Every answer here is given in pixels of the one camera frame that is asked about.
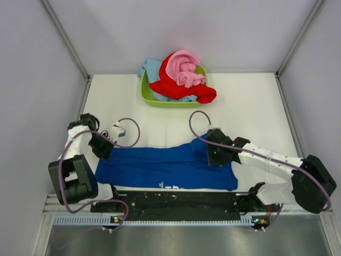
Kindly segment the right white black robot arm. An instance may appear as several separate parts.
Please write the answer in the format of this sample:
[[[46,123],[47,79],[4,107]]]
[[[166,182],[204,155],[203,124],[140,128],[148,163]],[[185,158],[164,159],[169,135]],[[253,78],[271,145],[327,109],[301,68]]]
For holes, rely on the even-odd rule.
[[[261,211],[271,204],[298,204],[310,213],[319,214],[331,207],[330,197],[337,184],[318,157],[280,155],[242,137],[231,140],[218,128],[210,129],[206,139],[210,165],[236,162],[284,180],[277,184],[259,182],[251,187],[248,203],[253,210]]]

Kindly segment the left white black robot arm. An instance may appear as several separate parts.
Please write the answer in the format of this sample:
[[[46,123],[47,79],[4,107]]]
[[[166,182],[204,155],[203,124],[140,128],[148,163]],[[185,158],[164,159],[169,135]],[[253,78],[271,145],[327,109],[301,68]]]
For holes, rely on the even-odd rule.
[[[71,122],[68,126],[66,152],[48,165],[55,193],[62,205],[63,189],[68,204],[97,199],[102,200],[102,205],[108,211],[113,212],[120,207],[121,199],[115,195],[114,187],[98,183],[86,159],[88,147],[91,147],[99,159],[108,160],[110,157],[113,144],[92,133],[97,132],[99,126],[99,120],[89,113],[82,114],[80,120]]]

